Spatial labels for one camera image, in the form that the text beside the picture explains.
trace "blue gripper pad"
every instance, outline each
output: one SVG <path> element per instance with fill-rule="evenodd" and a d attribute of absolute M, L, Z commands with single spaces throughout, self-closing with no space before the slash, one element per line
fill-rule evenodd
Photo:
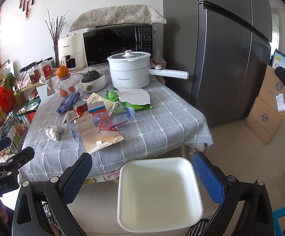
<path fill-rule="evenodd" d="M 85 158 L 82 160 L 77 169 L 73 172 L 73 175 L 68 179 L 66 184 L 63 186 L 62 202 L 64 205 L 73 203 L 80 188 L 82 187 L 83 182 L 87 178 L 92 168 L 91 155 L 87 153 L 84 154 L 86 154 Z"/>
<path fill-rule="evenodd" d="M 214 174 L 212 169 L 208 166 L 200 154 L 195 154 L 193 159 L 194 171 L 200 177 L 206 190 L 213 202 L 221 205 L 224 201 L 224 187 Z"/>

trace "microwave control panel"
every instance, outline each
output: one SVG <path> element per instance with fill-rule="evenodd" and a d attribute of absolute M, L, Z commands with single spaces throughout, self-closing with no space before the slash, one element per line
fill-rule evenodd
<path fill-rule="evenodd" d="M 142 52 L 148 52 L 151 54 L 151 58 L 154 56 L 154 42 L 153 42 L 153 35 L 152 35 L 152 26 L 146 25 L 141 26 L 141 33 L 142 33 Z"/>

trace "window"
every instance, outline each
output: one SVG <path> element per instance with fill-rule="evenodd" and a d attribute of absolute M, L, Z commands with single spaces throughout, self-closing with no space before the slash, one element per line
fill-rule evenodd
<path fill-rule="evenodd" d="M 279 14 L 278 10 L 271 8 L 271 18 L 272 18 L 272 42 L 270 42 L 271 55 L 274 54 L 275 50 L 279 49 Z"/>

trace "white sticker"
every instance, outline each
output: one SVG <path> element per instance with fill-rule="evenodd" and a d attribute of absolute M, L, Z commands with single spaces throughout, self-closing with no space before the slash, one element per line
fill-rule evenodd
<path fill-rule="evenodd" d="M 276 101 L 278 106 L 278 112 L 285 111 L 284 98 L 282 93 L 276 95 Z"/>

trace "glass vase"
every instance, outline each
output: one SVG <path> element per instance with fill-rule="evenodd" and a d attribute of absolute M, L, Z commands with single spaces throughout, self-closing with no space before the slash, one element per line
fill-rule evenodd
<path fill-rule="evenodd" d="M 53 46 L 54 50 L 54 63 L 55 63 L 55 68 L 60 67 L 60 58 L 59 58 L 59 46 L 56 42 Z"/>

